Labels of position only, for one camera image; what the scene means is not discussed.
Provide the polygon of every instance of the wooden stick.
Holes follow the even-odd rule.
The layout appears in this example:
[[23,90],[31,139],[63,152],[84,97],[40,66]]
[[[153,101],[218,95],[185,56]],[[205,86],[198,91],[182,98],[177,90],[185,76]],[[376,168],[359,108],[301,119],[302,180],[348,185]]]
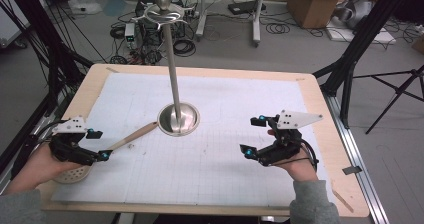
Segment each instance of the wooden stick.
[[147,125],[145,125],[144,127],[138,129],[137,131],[131,133],[129,136],[125,137],[124,139],[118,141],[117,143],[113,144],[111,147],[108,148],[108,150],[116,150],[118,148],[120,148],[121,146],[134,141],[135,139],[149,133],[150,131],[152,131],[153,129],[155,129],[158,126],[157,122],[152,122],[149,123]]

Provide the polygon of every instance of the wooden table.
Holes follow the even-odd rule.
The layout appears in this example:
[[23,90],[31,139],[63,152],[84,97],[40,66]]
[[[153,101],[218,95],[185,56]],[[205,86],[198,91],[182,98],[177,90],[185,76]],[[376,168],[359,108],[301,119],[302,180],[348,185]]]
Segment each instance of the wooden table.
[[[94,65],[81,87],[76,93],[63,119],[78,115],[86,118],[97,100],[103,84],[110,73],[140,73],[151,75],[168,75],[167,67],[127,66],[96,64]],[[240,71],[201,68],[177,68],[178,76],[201,76],[223,78],[252,78],[263,80],[296,81],[301,89],[305,106],[310,113],[323,114],[324,119],[314,123],[316,141],[321,150],[327,172],[331,180],[336,205],[341,216],[366,217],[369,209],[355,175],[345,175],[343,168],[349,167],[350,161],[344,150],[342,141],[333,123],[328,107],[321,94],[315,77],[311,74]],[[254,216],[287,216],[286,208],[269,207],[220,207],[191,205],[151,205],[126,203],[87,203],[87,202],[54,202],[50,198],[56,188],[51,181],[39,186],[42,193],[42,209],[65,211],[111,211],[136,213],[180,213],[180,214],[211,214],[211,215],[254,215]]]

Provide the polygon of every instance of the grid paper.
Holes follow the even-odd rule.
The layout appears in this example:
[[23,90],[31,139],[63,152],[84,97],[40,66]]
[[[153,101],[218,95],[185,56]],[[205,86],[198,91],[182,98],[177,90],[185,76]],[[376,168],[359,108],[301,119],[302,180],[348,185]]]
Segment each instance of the grid paper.
[[[55,201],[288,206],[292,179],[280,168],[247,160],[239,144],[258,149],[272,144],[269,128],[250,118],[274,116],[282,109],[307,112],[297,82],[238,78],[178,77],[180,101],[194,105],[200,124],[191,134],[172,137],[159,128],[95,163],[86,179],[60,185]],[[80,145],[107,148],[149,122],[172,103],[169,76],[110,74],[87,119],[104,132]],[[318,176],[327,180],[311,126],[300,129],[320,160]],[[327,192],[332,192],[327,181]]]

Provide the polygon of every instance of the metal rail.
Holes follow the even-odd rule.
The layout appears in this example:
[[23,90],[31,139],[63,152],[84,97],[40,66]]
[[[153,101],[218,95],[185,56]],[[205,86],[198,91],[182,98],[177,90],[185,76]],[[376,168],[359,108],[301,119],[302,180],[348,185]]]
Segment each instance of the metal rail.
[[367,168],[365,167],[365,163],[361,157],[361,153],[358,150],[358,146],[356,145],[352,132],[350,129],[345,128],[343,121],[340,118],[340,104],[337,100],[337,97],[331,97],[325,93],[323,93],[323,95],[352,166],[359,166],[362,169],[361,172],[356,174],[356,178],[358,179],[359,185],[361,186],[362,192],[364,193],[365,200],[370,209],[374,223],[388,224],[389,220],[387,219],[386,212],[384,211],[383,205],[381,204],[374,185],[372,184],[370,175],[368,174]]

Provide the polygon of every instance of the floor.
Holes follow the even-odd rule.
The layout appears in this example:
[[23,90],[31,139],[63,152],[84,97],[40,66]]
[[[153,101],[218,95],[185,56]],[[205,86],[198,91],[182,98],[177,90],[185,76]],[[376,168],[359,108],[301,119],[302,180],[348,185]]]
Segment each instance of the floor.
[[[74,22],[104,57],[114,53],[110,25],[123,14],[133,12],[136,0],[95,0],[103,11],[95,15],[78,16]],[[226,5],[230,0],[215,0],[210,11],[230,14]],[[265,15],[285,13],[284,3],[265,3]],[[123,17],[128,20],[131,15]],[[287,19],[289,14],[272,16]],[[82,56],[101,61],[88,42],[65,23],[77,52]],[[220,69],[261,70],[276,72],[313,73],[335,62],[349,45],[330,41],[325,32],[312,35],[308,30],[289,26],[284,34],[267,32],[261,25],[261,42],[255,48],[252,43],[251,22],[222,16],[208,17],[204,38],[195,42],[196,53],[190,57],[176,57],[177,66]],[[396,44],[387,49],[380,44],[371,45],[360,59],[355,75],[398,72],[418,69],[423,65],[423,54],[411,48],[402,38],[403,31],[388,31],[396,37]],[[119,54],[128,55],[121,48]],[[9,47],[0,52],[0,151],[10,143],[27,118],[47,93],[47,86],[31,48]],[[162,60],[157,65],[166,65]],[[400,85],[410,75],[384,78]],[[408,91],[421,96],[418,80]],[[366,163],[374,187],[391,223],[422,223],[424,218],[424,145],[422,142],[424,118],[423,103],[402,95],[395,105],[366,135],[365,131],[376,120],[394,95],[394,90],[371,78],[355,79],[349,111],[349,124],[355,141]],[[48,212],[48,223],[109,223],[113,213]],[[151,223],[155,215],[137,215],[135,223]],[[372,223],[371,218],[342,218],[342,223]]]

